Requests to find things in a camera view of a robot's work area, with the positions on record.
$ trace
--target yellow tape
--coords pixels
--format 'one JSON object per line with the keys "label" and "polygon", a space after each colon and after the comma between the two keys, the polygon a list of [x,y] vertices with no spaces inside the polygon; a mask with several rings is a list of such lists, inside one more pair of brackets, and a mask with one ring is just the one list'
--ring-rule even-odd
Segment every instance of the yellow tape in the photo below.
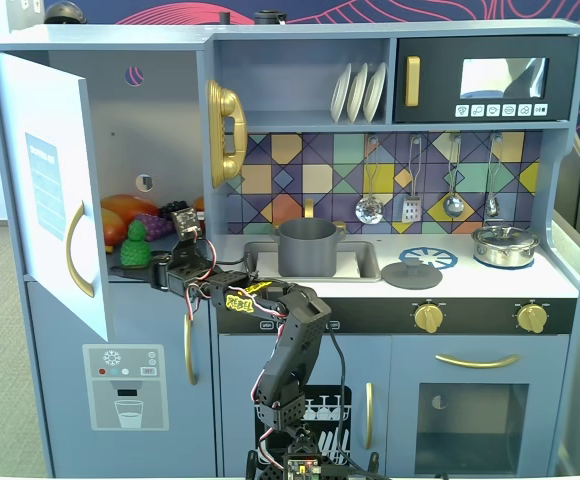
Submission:
{"label": "yellow tape", "polygon": [[255,283],[254,285],[250,285],[245,290],[248,293],[253,293],[256,292],[257,290],[261,290],[262,288],[267,287],[268,285],[272,285],[272,282]]}
{"label": "yellow tape", "polygon": [[241,298],[238,295],[226,296],[226,308],[236,310],[237,312],[253,313],[254,305],[252,299]]}

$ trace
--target colorful tile backsplash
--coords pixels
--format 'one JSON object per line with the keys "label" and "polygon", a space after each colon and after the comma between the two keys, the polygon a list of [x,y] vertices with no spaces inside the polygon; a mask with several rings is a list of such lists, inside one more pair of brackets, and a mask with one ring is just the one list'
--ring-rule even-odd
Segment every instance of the colorful tile backsplash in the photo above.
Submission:
{"label": "colorful tile backsplash", "polygon": [[[423,217],[402,223],[403,200],[410,195],[409,133],[376,134],[376,150],[364,134],[250,135],[241,175],[228,182],[228,226],[234,234],[270,233],[272,223],[301,217],[307,198],[315,202],[315,216],[346,222],[349,233],[471,233],[483,222],[488,183],[490,134],[462,132],[461,161],[456,191],[465,202],[459,218],[448,217],[443,201],[448,195],[451,153],[450,133],[422,135],[421,171],[417,194]],[[501,166],[495,178],[499,218],[527,228],[539,168],[541,132],[506,132],[503,153],[495,147]],[[413,149],[412,169],[417,172],[419,148]],[[368,166],[364,171],[364,158]],[[374,192],[385,205],[384,220],[364,225],[354,207],[370,189],[368,173],[376,168]]]}

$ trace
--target gold microwave handle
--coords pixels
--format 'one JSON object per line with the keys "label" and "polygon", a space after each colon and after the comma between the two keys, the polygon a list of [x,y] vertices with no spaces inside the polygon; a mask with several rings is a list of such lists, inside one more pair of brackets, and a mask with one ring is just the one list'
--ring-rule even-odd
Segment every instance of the gold microwave handle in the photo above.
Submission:
{"label": "gold microwave handle", "polygon": [[501,368],[507,367],[508,365],[512,365],[513,363],[516,363],[519,360],[521,360],[520,355],[509,355],[495,362],[468,362],[467,360],[461,360],[451,355],[442,355],[442,354],[435,355],[434,358],[436,358],[441,362],[463,368]]}
{"label": "gold microwave handle", "polygon": [[[210,156],[212,185],[217,188],[226,180],[236,177],[246,158],[248,126],[243,106],[236,93],[222,88],[216,81],[208,85],[210,109]],[[226,153],[225,117],[234,119],[234,153]]]}
{"label": "gold microwave handle", "polygon": [[406,63],[406,107],[419,106],[421,58],[408,57]]}
{"label": "gold microwave handle", "polygon": [[365,449],[372,446],[372,430],[374,430],[374,386],[366,383],[366,443]]}
{"label": "gold microwave handle", "polygon": [[68,233],[66,233],[66,263],[68,264],[68,272],[70,273],[74,283],[77,284],[77,287],[79,287],[81,291],[89,297],[94,298],[94,287],[79,275],[79,272],[77,272],[74,262],[72,261],[72,236],[74,235],[74,230],[77,228],[77,223],[79,223],[79,220],[81,220],[81,217],[84,215],[85,207],[83,206],[83,202],[81,202],[79,208],[77,208],[76,213],[72,217],[72,221],[68,227]]}
{"label": "gold microwave handle", "polygon": [[194,364],[192,363],[192,320],[186,313],[183,325],[183,346],[185,349],[186,372],[190,385],[197,384],[197,376],[194,374]]}

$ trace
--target green toy broccoli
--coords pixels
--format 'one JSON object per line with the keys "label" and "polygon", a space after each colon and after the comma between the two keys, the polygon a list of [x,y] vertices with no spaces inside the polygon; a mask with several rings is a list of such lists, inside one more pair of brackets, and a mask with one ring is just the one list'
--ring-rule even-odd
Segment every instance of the green toy broccoli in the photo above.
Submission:
{"label": "green toy broccoli", "polygon": [[124,267],[145,267],[152,258],[151,249],[145,238],[145,225],[135,220],[128,227],[128,239],[121,246],[121,265]]}

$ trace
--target red pattern mural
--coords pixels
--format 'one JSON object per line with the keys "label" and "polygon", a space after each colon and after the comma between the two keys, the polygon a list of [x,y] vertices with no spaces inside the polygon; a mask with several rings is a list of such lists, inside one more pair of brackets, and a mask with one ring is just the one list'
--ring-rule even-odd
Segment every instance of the red pattern mural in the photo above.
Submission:
{"label": "red pattern mural", "polygon": [[[580,23],[580,0],[219,0],[212,3],[163,0],[76,0],[92,23],[122,25],[213,24],[230,11],[232,23],[253,24],[255,11],[274,8],[288,13],[288,23],[379,23],[564,18]],[[580,136],[580,111],[578,132]]]}

